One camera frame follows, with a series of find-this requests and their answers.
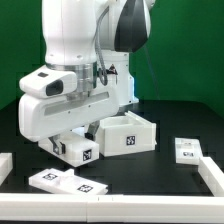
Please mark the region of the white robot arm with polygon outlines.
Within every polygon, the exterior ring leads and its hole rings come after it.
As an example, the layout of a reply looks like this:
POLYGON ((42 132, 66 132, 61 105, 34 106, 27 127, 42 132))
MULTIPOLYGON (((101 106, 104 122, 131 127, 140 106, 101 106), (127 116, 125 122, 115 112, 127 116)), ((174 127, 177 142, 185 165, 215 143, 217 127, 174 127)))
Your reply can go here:
POLYGON ((103 52, 135 52, 150 35, 156 0, 42 0, 45 64, 23 77, 19 130, 27 139, 49 139, 118 112, 103 52))

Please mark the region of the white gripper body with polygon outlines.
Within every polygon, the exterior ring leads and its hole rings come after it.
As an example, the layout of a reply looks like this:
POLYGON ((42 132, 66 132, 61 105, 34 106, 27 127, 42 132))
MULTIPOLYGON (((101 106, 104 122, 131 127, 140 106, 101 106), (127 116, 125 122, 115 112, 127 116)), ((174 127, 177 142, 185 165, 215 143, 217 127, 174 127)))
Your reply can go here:
POLYGON ((19 102, 19 130, 33 142, 115 115, 119 102, 113 87, 103 86, 84 100, 65 95, 38 99, 24 94, 19 102))

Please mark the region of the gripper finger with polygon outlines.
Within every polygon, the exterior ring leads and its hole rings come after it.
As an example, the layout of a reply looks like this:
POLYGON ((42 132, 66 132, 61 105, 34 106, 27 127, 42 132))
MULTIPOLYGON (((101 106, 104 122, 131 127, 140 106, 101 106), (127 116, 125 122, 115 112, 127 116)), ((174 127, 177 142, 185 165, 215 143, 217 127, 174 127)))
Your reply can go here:
POLYGON ((99 128, 100 122, 99 121, 95 121, 93 123, 91 123, 88 127, 87 132, 85 133, 85 137, 89 140, 94 140, 97 130, 99 128))
POLYGON ((66 145, 60 141, 60 136, 55 135, 49 138, 53 145, 53 152, 57 155, 62 155, 66 153, 66 145))

